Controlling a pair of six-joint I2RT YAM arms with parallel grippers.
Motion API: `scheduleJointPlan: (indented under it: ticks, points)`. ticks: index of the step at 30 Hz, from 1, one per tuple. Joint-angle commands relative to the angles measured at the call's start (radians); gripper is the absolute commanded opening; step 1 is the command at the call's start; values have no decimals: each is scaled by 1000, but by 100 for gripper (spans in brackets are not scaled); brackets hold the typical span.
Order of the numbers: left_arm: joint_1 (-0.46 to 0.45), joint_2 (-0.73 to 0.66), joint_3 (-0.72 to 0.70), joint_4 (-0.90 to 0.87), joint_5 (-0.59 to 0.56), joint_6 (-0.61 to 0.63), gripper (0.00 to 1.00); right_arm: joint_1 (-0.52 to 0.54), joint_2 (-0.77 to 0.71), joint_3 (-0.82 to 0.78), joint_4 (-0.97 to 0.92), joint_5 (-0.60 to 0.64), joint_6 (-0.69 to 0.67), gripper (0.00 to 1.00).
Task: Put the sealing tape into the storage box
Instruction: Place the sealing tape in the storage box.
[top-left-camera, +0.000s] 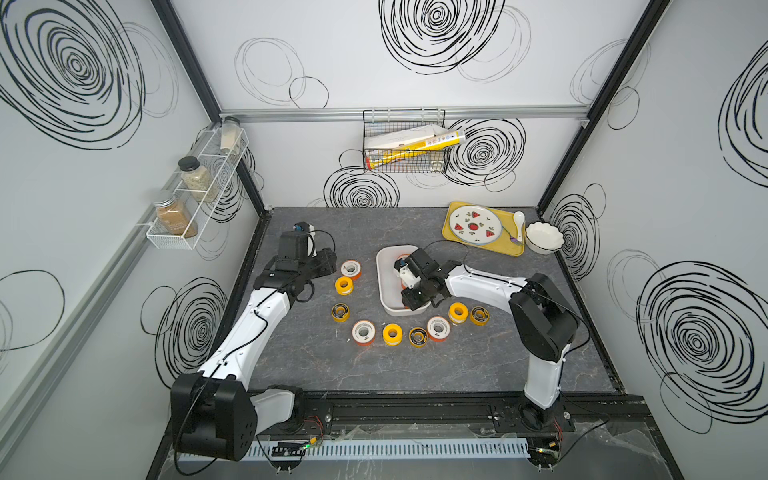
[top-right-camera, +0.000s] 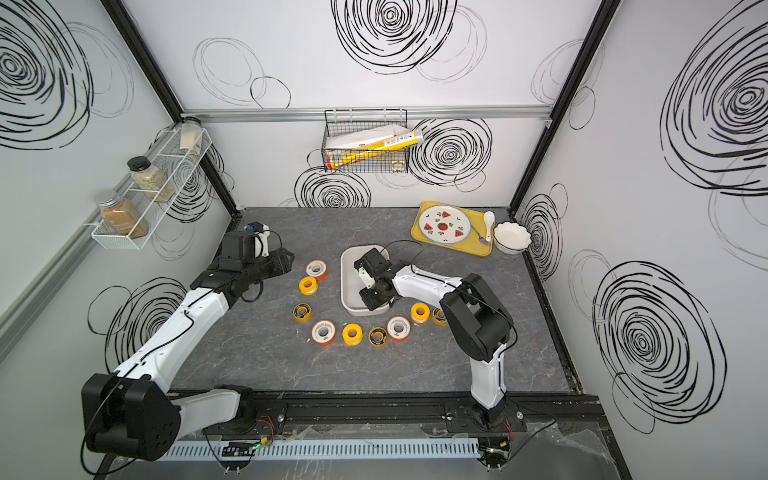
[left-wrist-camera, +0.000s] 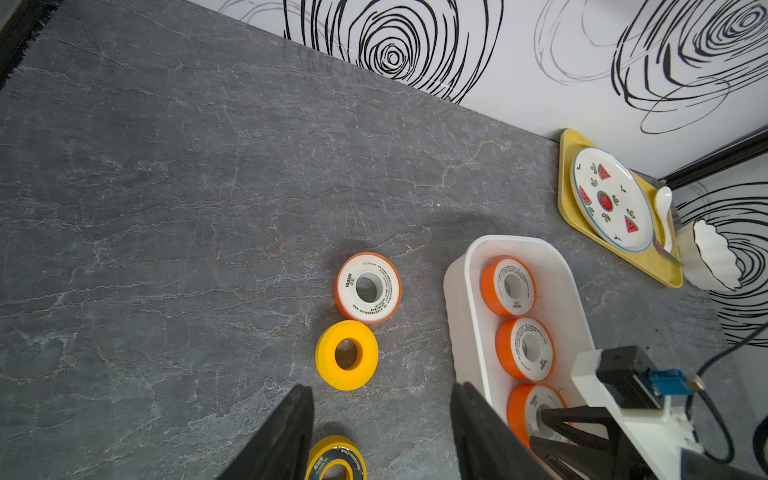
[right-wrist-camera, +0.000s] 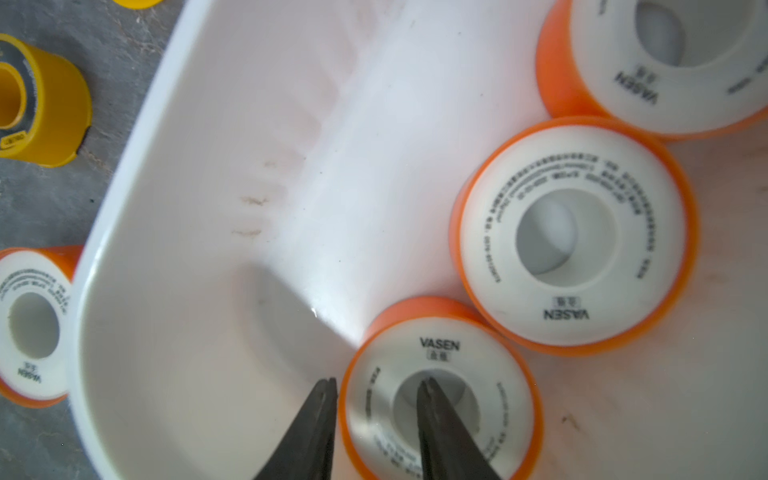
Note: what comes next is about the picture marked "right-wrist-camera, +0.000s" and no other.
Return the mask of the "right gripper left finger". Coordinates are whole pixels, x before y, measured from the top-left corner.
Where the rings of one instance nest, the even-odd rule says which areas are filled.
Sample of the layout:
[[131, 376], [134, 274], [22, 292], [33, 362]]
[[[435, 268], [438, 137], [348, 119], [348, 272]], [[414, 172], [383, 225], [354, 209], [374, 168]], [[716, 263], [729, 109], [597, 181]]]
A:
[[254, 479], [330, 479], [337, 412], [336, 379], [319, 380]]

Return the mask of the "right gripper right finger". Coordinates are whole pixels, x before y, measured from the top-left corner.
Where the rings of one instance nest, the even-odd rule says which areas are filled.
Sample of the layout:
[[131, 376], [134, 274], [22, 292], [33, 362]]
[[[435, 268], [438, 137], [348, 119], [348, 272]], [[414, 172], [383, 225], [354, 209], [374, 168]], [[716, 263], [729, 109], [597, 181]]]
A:
[[420, 383], [416, 411], [424, 479], [500, 480], [433, 377]]

